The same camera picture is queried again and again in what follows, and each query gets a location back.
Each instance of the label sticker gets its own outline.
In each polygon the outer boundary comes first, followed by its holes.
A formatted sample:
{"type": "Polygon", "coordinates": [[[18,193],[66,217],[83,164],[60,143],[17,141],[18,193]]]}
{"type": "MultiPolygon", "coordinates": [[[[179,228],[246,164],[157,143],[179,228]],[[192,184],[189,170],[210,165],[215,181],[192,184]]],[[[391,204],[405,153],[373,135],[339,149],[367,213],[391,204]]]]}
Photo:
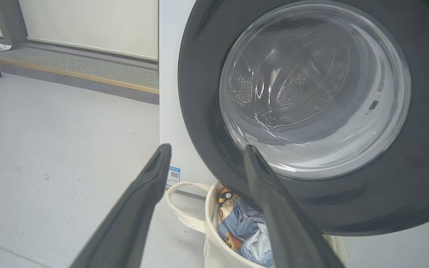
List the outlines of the label sticker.
{"type": "Polygon", "coordinates": [[[180,169],[174,166],[170,166],[170,168],[168,169],[168,178],[166,179],[166,185],[172,186],[177,182],[180,182],[180,169]]]}

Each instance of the white washing machine body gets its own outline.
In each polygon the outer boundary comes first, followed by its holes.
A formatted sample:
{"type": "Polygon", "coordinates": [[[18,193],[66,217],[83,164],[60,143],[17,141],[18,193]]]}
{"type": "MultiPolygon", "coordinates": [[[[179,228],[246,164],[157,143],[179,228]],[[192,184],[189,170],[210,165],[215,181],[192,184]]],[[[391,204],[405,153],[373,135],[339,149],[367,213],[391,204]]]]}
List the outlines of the white washing machine body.
{"type": "MultiPolygon", "coordinates": [[[[196,0],[159,0],[160,143],[171,144],[170,166],[174,171],[172,175],[169,172],[167,186],[177,181],[216,181],[190,139],[179,100],[180,47],[195,3],[196,0]]],[[[203,195],[195,189],[187,191],[203,195]]],[[[429,267],[429,222],[390,234],[344,237],[344,243],[349,268],[429,267]]]]}
{"type": "MultiPolygon", "coordinates": [[[[216,181],[197,153],[186,130],[178,96],[178,56],[186,22],[196,0],[160,0],[159,72],[160,72],[160,143],[172,145],[170,166],[176,173],[167,185],[177,181],[213,184],[216,181]]],[[[203,195],[188,188],[194,194],[203,195]]]]}

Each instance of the clothing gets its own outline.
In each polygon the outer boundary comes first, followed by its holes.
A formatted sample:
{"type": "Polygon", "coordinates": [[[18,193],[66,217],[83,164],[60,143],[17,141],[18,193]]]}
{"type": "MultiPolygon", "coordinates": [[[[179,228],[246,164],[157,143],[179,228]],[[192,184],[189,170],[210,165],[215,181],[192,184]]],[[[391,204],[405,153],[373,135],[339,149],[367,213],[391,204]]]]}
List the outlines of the clothing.
{"type": "Polygon", "coordinates": [[[262,213],[223,190],[219,216],[222,222],[218,225],[218,234],[228,247],[262,266],[273,264],[272,247],[262,213]]]}
{"type": "Polygon", "coordinates": [[[273,251],[267,227],[264,223],[257,223],[257,232],[249,237],[241,246],[241,255],[264,267],[273,264],[273,251]]]}

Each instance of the bag handle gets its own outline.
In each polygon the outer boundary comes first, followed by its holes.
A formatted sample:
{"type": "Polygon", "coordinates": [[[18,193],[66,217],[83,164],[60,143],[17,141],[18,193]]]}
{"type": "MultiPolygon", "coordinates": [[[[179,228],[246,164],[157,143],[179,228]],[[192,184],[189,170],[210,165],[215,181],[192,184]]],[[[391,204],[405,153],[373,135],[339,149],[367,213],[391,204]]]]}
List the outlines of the bag handle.
{"type": "Polygon", "coordinates": [[[178,190],[180,187],[186,186],[186,185],[193,185],[201,190],[205,190],[206,192],[209,191],[211,188],[211,185],[203,184],[203,183],[193,183],[193,182],[179,182],[172,185],[165,193],[165,199],[166,202],[170,207],[172,207],[173,212],[175,212],[175,215],[188,227],[190,227],[193,230],[196,230],[200,233],[204,234],[204,220],[200,220],[196,217],[193,217],[189,214],[186,214],[185,212],[181,211],[180,209],[177,209],[172,204],[172,194],[178,190]]]}

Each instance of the metal frame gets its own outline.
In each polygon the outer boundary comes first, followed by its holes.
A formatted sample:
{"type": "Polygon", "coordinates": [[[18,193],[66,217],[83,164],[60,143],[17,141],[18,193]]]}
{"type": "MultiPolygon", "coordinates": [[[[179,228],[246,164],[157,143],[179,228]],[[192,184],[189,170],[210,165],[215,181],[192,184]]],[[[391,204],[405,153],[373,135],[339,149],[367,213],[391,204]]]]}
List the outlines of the metal frame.
{"type": "Polygon", "coordinates": [[[12,45],[12,49],[28,42],[28,31],[18,0],[0,0],[0,28],[5,44],[12,45]]]}

